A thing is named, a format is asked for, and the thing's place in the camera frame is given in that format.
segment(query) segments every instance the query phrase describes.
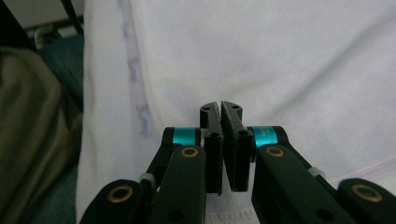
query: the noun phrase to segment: white surface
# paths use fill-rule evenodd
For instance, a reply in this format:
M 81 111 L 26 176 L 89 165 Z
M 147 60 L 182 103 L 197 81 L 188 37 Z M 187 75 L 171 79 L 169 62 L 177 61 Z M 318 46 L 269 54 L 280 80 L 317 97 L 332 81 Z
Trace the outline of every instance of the white surface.
M 221 100 L 244 107 L 247 126 L 283 126 L 335 187 L 361 177 L 396 193 L 395 9 L 87 1 L 78 219 L 105 184 L 146 171 L 164 127 L 198 126 L 199 107 Z M 224 186 L 206 223 L 256 223 L 250 192 Z

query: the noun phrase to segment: olive green fabric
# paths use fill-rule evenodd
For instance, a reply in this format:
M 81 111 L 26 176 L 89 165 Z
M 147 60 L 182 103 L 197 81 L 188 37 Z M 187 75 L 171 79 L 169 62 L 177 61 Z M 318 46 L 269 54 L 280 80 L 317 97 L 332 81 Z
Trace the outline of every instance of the olive green fabric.
M 76 160 L 81 121 L 38 55 L 0 48 L 0 223 L 18 223 Z

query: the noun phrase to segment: white fabric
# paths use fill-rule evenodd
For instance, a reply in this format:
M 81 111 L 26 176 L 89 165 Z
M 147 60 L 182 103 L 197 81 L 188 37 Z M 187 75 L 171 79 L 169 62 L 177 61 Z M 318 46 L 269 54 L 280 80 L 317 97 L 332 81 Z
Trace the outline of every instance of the white fabric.
M 247 126 L 283 126 L 333 186 L 396 193 L 395 1 L 101 0 L 84 16 L 78 220 L 105 184 L 138 180 L 163 128 L 199 126 L 221 100 Z M 251 192 L 227 186 L 206 223 L 257 223 Z

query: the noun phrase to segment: blue fabric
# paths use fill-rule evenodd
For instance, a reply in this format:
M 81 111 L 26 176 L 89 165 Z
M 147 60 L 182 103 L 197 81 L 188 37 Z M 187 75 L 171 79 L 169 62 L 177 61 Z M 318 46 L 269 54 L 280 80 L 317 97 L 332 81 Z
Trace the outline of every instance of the blue fabric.
M 61 39 L 39 51 L 44 62 L 67 89 L 81 111 L 83 109 L 83 52 L 83 35 Z
M 76 223 L 76 185 L 78 163 L 76 162 L 47 194 L 34 204 L 25 217 L 25 224 L 72 224 Z

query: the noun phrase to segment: dark fabric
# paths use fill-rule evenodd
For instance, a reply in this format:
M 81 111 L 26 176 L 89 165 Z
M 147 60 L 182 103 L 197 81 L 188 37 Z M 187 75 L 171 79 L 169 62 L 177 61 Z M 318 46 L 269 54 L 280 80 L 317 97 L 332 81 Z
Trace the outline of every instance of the dark fabric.
M 37 54 L 0 51 L 0 223 L 12 224 L 78 158 L 82 115 Z
M 44 62 L 82 109 L 83 80 L 82 35 L 59 40 L 39 51 Z M 33 204 L 24 218 L 25 224 L 76 223 L 76 187 L 78 162 L 60 176 L 39 202 Z

